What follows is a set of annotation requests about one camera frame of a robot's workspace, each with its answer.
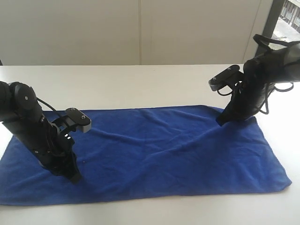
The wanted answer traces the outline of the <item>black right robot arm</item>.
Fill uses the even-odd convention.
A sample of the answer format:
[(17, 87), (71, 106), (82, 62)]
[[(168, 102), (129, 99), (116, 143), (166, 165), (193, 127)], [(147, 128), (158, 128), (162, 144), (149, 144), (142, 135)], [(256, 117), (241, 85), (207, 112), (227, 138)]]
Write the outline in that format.
[(253, 37), (265, 52), (247, 60), (243, 67), (231, 65), (209, 80), (212, 91), (229, 87), (231, 97), (216, 118), (218, 125), (247, 120), (257, 113), (268, 114), (268, 98), (273, 91), (291, 91), (300, 80), (300, 43)]

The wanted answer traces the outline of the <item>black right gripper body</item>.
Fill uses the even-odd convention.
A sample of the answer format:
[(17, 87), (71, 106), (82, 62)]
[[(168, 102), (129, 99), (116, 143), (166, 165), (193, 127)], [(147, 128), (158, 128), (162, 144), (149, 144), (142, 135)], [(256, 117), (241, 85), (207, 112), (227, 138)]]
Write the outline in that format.
[(224, 109), (227, 121), (246, 120), (258, 113), (256, 106), (258, 81), (249, 80), (238, 83), (230, 102)]

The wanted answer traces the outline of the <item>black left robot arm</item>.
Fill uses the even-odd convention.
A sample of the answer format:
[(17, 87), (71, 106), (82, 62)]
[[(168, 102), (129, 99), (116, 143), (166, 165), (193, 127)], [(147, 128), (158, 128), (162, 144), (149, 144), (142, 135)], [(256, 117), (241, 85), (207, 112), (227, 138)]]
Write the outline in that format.
[(73, 130), (62, 117), (49, 122), (38, 103), (34, 90), (23, 83), (0, 83), (0, 121), (55, 176), (63, 176), (73, 184), (81, 179)]

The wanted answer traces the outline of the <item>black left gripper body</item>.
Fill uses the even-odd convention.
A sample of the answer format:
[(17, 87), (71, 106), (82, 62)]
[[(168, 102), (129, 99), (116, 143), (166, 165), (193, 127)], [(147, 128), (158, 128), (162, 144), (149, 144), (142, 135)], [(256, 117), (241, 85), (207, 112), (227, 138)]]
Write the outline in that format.
[(59, 129), (48, 121), (42, 123), (41, 139), (42, 146), (35, 149), (34, 155), (39, 160), (41, 166), (53, 173), (53, 169), (60, 162), (73, 159), (76, 156), (72, 150), (74, 140), (70, 134), (63, 135)]

